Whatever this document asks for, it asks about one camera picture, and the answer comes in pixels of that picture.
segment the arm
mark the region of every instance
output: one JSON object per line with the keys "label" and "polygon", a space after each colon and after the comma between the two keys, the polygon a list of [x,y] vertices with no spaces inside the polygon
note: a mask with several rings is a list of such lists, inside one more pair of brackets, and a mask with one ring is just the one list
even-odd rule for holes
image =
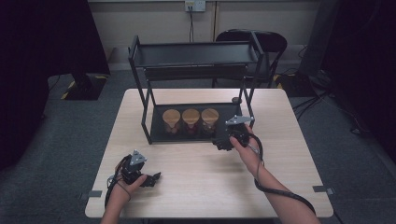
{"label": "arm", "polygon": [[123,180],[119,180],[118,183],[125,189],[123,189],[119,184],[114,186],[107,203],[106,211],[102,217],[102,224],[117,223],[119,221],[123,206],[128,203],[130,195],[132,195],[134,191],[137,190],[143,182],[145,182],[146,178],[146,175],[141,175],[132,185],[127,185]]}
{"label": "arm", "polygon": [[[242,147],[234,137],[230,137],[230,141],[238,151],[242,162],[261,186],[269,189],[290,191],[263,166],[259,156],[250,147]],[[257,142],[253,138],[250,138],[249,143],[255,148],[258,147]],[[304,203],[271,193],[265,193],[265,196],[274,207],[282,223],[320,223],[315,214]]]}

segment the cup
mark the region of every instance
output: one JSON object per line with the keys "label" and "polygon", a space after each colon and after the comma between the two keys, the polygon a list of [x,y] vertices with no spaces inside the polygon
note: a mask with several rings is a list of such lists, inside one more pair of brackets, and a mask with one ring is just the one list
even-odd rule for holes
{"label": "cup", "polygon": [[208,108],[201,113],[202,130],[204,133],[212,134],[216,131],[216,122],[219,119],[219,112],[215,109]]}
{"label": "cup", "polygon": [[165,131],[170,134],[176,134],[180,130],[180,113],[175,109],[168,109],[163,112],[163,123]]}
{"label": "cup", "polygon": [[198,120],[200,118],[199,111],[196,109],[186,109],[181,115],[184,121],[185,131],[194,135],[198,133]]}

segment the black controller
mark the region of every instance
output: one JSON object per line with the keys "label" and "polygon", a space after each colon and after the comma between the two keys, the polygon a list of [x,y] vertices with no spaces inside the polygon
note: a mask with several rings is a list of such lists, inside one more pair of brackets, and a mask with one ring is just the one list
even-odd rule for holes
{"label": "black controller", "polygon": [[[132,154],[132,156],[130,156],[125,161],[121,168],[122,179],[125,181],[125,183],[131,185],[136,181],[137,178],[139,178],[139,176],[142,175],[140,170],[145,165],[146,160],[147,159],[137,150],[134,151],[134,154]],[[147,179],[142,185],[140,185],[140,187],[154,187],[160,176],[161,173],[148,175]]]}
{"label": "black controller", "polygon": [[[253,120],[254,118],[241,117],[235,115],[233,118],[225,122],[227,126],[227,130],[226,130],[227,134],[229,136],[233,136],[234,138],[236,138],[242,147],[247,147],[249,135],[248,135],[248,129],[245,126],[245,122],[253,121]],[[229,137],[222,139],[214,139],[212,143],[213,145],[218,147],[218,150],[229,151],[233,148],[233,145],[231,144]]]}

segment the person's right hand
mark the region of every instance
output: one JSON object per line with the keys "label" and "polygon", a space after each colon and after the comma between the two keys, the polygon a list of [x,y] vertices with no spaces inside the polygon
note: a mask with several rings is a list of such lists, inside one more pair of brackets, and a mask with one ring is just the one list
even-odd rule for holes
{"label": "person's right hand", "polygon": [[[247,126],[247,131],[250,133],[253,133],[251,128]],[[233,144],[235,149],[238,151],[239,156],[242,159],[242,162],[246,165],[247,169],[253,174],[253,176],[256,178],[257,174],[257,166],[260,162],[260,156],[256,154],[250,147],[242,147],[241,144],[239,144],[238,140],[234,137],[230,137],[230,142]],[[249,139],[249,143],[254,146],[255,148],[259,148],[259,145],[257,144],[256,140],[254,138]]]}

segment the wooden tabletop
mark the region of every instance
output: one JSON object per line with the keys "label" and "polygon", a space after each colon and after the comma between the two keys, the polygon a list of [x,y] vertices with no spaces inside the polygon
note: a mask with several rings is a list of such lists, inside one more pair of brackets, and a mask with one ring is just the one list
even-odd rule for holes
{"label": "wooden tabletop", "polygon": [[[231,102],[239,90],[154,89],[157,104]],[[303,134],[282,90],[257,89],[251,102],[253,132],[262,140],[267,169],[287,188],[311,202],[318,217],[330,217],[332,205],[322,186]],[[244,115],[248,115],[242,104]],[[150,125],[152,105],[148,110]],[[212,143],[149,145],[140,125],[143,106],[136,89],[125,92],[85,213],[101,217],[105,211],[106,180],[126,155],[138,149],[148,158],[142,173],[162,176],[154,188],[140,188],[121,212],[142,218],[257,218],[276,217],[265,195],[256,189],[252,175],[236,150],[219,151]]]}

